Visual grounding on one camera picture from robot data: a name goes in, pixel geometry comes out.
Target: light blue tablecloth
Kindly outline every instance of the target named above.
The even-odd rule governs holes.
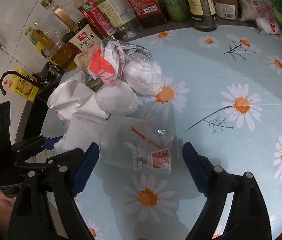
[[[282,231],[282,35],[219,26],[212,33],[187,28],[133,43],[152,53],[165,77],[163,91],[142,98],[144,106],[135,116],[176,130],[172,173],[141,174],[100,160],[76,198],[95,238],[176,240],[187,236],[206,200],[180,156],[187,141],[228,173],[254,174],[275,238]],[[56,137],[67,126],[49,109],[42,134]],[[53,151],[41,153],[38,160],[53,155]],[[231,201],[229,194],[216,235],[224,230]]]

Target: gold bottle cap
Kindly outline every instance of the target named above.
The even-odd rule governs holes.
[[[50,5],[54,0],[43,0],[41,5],[45,8],[46,6]]]

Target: plastic bag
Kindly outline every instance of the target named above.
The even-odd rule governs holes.
[[[157,95],[164,87],[161,67],[153,60],[129,61],[124,65],[124,80],[141,95]]]
[[[281,30],[271,11],[269,0],[239,0],[241,5],[241,21],[256,21],[259,33],[281,34]]]
[[[101,152],[108,165],[170,174],[175,131],[148,120],[112,115],[103,128]]]
[[[143,105],[129,85],[120,79],[112,87],[103,85],[95,94],[95,99],[99,107],[110,114],[134,114]]]

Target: crumpled paper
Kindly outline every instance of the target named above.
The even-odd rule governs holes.
[[[85,113],[108,118],[95,100],[95,92],[85,85],[85,74],[80,71],[59,85],[50,95],[47,105],[68,120],[74,113]]]

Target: flower stem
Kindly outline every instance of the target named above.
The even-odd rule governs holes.
[[[225,106],[225,107],[222,107],[220,108],[219,110],[216,110],[215,112],[213,112],[212,114],[209,114],[208,116],[204,117],[203,119],[201,119],[200,121],[196,122],[194,125],[192,125],[190,128],[186,129],[186,131],[190,130],[192,127],[196,126],[198,123],[204,121],[205,119],[207,119],[208,117],[210,117],[211,115],[214,115],[215,113],[221,111],[221,110],[224,110],[224,109],[227,109],[227,108],[230,108],[230,107],[233,107],[233,106]]]

